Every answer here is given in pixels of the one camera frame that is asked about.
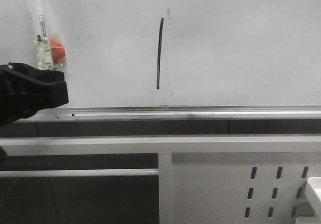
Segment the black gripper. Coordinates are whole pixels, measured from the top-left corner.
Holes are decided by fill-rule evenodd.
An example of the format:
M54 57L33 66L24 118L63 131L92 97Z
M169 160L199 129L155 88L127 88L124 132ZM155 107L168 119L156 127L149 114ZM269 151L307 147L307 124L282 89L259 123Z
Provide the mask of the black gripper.
M64 73L25 63L1 65L1 127L69 103Z

